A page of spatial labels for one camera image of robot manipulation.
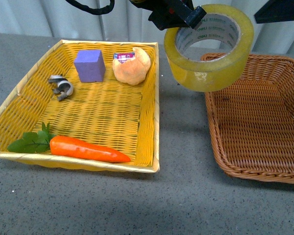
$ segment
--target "roll of tape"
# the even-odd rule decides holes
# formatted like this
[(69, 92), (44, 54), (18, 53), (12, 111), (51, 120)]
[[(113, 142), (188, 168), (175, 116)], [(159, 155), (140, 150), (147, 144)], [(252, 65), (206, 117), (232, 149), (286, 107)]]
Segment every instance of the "roll of tape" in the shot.
[[(242, 11), (222, 4), (201, 6), (206, 16), (197, 30), (170, 28), (164, 47), (173, 76), (182, 86), (198, 92), (213, 92), (238, 80), (246, 66), (253, 42), (253, 25)], [(230, 52), (211, 61), (191, 60), (183, 53), (192, 44), (214, 39), (231, 47)]]

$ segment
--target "carrot leaves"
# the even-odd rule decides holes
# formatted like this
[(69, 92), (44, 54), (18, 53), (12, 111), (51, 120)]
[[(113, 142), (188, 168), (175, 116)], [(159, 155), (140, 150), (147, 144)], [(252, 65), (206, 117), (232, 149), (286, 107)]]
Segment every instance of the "carrot leaves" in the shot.
[(14, 141), (8, 146), (8, 151), (15, 153), (42, 153), (50, 150), (50, 140), (55, 135), (50, 134), (50, 124), (42, 123), (42, 130), (36, 132), (25, 132), (23, 138)]

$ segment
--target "wicker basket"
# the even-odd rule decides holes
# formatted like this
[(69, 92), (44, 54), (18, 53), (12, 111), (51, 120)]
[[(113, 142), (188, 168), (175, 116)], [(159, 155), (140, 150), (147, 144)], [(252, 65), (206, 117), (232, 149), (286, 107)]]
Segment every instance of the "wicker basket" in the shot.
[(294, 59), (250, 55), (237, 82), (205, 97), (214, 155), (226, 174), (294, 184)]
[[(143, 48), (151, 67), (143, 83), (130, 86), (115, 79), (115, 52)], [(103, 82), (81, 83), (74, 59), (82, 49), (101, 49), (106, 72)], [(157, 43), (108, 43), (61, 40), (19, 82), (0, 107), (0, 158), (46, 167), (90, 171), (159, 170), (159, 54)], [(63, 74), (74, 93), (57, 101), (52, 74)], [(131, 158), (125, 164), (109, 164), (45, 154), (7, 152), (7, 146), (23, 132), (38, 131), (41, 123), (50, 131), (117, 149)]]

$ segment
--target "purple block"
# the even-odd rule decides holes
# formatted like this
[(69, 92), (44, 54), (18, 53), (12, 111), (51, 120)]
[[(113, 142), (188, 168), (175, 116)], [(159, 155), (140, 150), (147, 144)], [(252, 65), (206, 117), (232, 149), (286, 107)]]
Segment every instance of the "purple block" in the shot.
[(102, 82), (106, 71), (101, 50), (80, 50), (74, 60), (81, 82)]

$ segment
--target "orange plush bun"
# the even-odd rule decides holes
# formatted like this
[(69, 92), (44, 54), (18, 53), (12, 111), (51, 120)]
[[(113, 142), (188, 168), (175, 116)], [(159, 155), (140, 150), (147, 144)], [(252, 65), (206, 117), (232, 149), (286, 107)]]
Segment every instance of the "orange plush bun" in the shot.
[(144, 81), (150, 68), (150, 57), (140, 47), (133, 47), (135, 57), (123, 64), (117, 59), (112, 62), (112, 69), (116, 79), (130, 85), (137, 85)]

